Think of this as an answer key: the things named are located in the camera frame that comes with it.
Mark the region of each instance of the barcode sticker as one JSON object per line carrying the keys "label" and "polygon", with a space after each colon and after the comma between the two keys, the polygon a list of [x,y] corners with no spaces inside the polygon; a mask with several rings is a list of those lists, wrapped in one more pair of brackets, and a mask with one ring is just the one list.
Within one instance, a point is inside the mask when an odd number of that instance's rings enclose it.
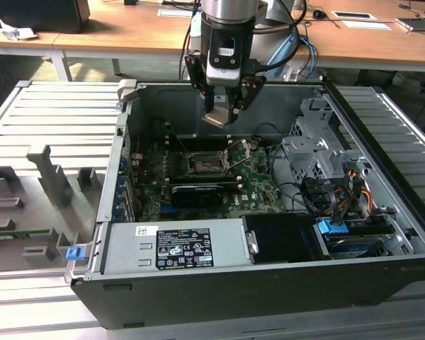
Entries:
{"label": "barcode sticker", "polygon": [[157,225],[139,225],[135,228],[135,236],[156,236]]}

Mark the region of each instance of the blue tab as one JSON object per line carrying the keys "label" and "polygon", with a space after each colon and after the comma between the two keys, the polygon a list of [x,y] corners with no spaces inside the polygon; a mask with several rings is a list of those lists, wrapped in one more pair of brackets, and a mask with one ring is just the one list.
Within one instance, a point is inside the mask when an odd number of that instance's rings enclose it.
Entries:
{"label": "blue tab", "polygon": [[66,253],[66,260],[68,261],[83,261],[85,260],[85,248],[82,246],[72,246],[68,248]]}
{"label": "blue tab", "polygon": [[348,234],[348,227],[345,225],[345,222],[342,222],[340,225],[333,225],[329,218],[318,222],[318,228],[321,234]]}

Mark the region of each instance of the table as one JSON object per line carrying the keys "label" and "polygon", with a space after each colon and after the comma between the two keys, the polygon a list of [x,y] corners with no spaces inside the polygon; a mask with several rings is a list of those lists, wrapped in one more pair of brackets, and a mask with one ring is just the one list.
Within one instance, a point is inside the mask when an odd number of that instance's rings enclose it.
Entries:
{"label": "table", "polygon": [[120,73],[118,59],[179,59],[188,18],[158,17],[157,4],[124,6],[122,0],[89,0],[89,7],[82,34],[38,32],[37,40],[14,42],[0,33],[0,55],[50,57],[61,81],[72,80],[67,57],[112,59],[115,74]]}
{"label": "table", "polygon": [[[391,30],[347,28],[340,21],[336,23],[341,28],[328,21],[313,22],[308,33],[320,53],[318,66],[425,72],[425,35],[407,33],[393,22],[396,17],[415,17],[398,8],[398,3],[396,0],[310,0],[311,6],[321,6],[330,19],[335,19],[330,11],[356,11],[371,13],[378,21],[391,22],[387,23]],[[20,42],[0,35],[0,54],[48,56],[62,81],[72,80],[68,57],[110,58],[116,74],[120,73],[119,59],[179,59],[188,18],[158,17],[161,6],[157,4],[124,6],[118,0],[89,0],[89,6],[91,16],[84,33],[39,33],[38,40]],[[412,2],[412,8],[423,13],[425,4]],[[267,61],[280,41],[272,37],[260,47],[256,42],[253,50],[261,61]],[[288,76],[296,74],[307,56],[307,48],[301,47],[289,65]]]}
{"label": "table", "polygon": [[[403,26],[394,22],[395,18],[415,18],[414,13],[399,8],[399,3],[408,4],[397,0],[311,0],[309,4],[322,7],[331,20],[338,19],[331,11],[370,13],[377,22],[387,22],[391,29],[348,28],[341,21],[335,21],[341,27],[337,28],[327,20],[312,21],[307,30],[310,42],[319,50],[318,66],[425,72],[425,34],[407,33]],[[425,16],[425,3],[411,4],[415,11]],[[312,20],[311,9],[306,18]],[[305,33],[302,26],[300,33]],[[302,47],[302,51],[307,54],[306,47]],[[299,56],[302,52],[291,64],[303,64]]]}

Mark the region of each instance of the warning label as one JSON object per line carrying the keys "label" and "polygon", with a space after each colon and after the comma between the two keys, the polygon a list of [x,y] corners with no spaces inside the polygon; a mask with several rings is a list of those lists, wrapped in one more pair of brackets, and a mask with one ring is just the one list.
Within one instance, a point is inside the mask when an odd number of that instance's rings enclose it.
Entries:
{"label": "warning label", "polygon": [[208,228],[158,231],[156,267],[160,271],[213,267],[212,247]]}

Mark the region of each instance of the computer case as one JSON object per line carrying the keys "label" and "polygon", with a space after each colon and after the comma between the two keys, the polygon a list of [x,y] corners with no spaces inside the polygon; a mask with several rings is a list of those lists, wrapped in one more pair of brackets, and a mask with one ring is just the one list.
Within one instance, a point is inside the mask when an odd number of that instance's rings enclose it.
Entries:
{"label": "computer case", "polygon": [[4,23],[30,27],[36,33],[80,33],[89,16],[88,0],[0,0],[0,19]]}

